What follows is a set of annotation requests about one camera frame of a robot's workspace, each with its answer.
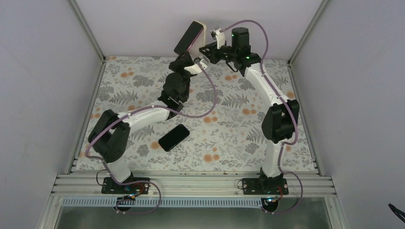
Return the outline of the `beige phone case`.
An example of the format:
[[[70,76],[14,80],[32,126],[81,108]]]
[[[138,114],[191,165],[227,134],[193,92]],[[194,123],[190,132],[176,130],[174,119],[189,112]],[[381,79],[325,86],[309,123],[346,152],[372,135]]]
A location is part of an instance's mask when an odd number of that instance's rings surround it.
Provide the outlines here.
[[[195,43],[192,45],[191,49],[188,51],[191,57],[199,57],[201,53],[199,52],[199,48],[206,45],[206,25],[201,23],[204,26],[204,31],[199,35]]]

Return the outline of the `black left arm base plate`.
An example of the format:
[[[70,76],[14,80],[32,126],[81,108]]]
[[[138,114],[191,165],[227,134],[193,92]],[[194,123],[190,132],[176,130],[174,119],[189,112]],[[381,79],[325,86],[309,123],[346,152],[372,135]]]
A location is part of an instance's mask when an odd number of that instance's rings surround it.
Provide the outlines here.
[[[111,177],[104,178],[101,193],[102,194],[120,194],[120,195],[139,195],[148,194],[149,184],[145,181],[150,181],[148,177],[134,177],[132,182],[136,184],[119,185]]]

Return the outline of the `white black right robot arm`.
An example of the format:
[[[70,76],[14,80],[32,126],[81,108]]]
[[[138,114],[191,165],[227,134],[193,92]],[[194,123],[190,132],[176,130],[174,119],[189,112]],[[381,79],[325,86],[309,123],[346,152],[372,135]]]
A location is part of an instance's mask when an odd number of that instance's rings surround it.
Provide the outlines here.
[[[232,29],[231,45],[226,44],[221,29],[213,30],[213,43],[201,47],[200,52],[210,63],[225,61],[230,68],[247,79],[265,102],[268,111],[262,121],[262,132],[267,140],[265,160],[259,171],[259,177],[247,183],[247,189],[255,193],[271,194],[284,187],[284,173],[281,169],[281,157],[287,140],[297,138],[299,103],[290,100],[278,89],[265,70],[262,58],[251,51],[249,30],[244,27]]]

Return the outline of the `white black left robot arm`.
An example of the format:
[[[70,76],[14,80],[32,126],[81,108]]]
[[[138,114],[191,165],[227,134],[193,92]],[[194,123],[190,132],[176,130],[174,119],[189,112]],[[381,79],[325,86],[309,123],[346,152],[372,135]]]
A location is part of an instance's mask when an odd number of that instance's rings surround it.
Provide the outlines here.
[[[166,76],[156,101],[126,113],[106,110],[91,131],[89,147],[99,154],[96,158],[101,160],[120,193],[127,193],[133,187],[133,175],[124,159],[129,136],[150,124],[169,120],[183,109],[194,76],[187,68],[195,65],[189,52],[180,54],[169,64],[172,72]]]

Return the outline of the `black smartphone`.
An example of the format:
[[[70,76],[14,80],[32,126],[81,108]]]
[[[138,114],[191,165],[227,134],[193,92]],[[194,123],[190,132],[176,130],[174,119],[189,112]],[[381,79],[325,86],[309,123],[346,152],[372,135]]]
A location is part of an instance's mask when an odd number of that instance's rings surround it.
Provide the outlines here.
[[[177,55],[188,52],[203,31],[204,26],[201,23],[192,21],[178,44],[175,46],[174,52]]]
[[[190,131],[183,124],[179,124],[161,137],[158,143],[165,152],[169,152],[189,135]]]

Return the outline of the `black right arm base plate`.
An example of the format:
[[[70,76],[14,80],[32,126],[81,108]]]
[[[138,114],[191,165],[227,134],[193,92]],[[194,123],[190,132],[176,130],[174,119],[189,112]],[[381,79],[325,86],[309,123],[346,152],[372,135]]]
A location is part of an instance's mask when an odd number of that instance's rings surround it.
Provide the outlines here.
[[[259,178],[243,178],[236,184],[244,195],[288,195],[287,180],[271,178],[261,180]]]

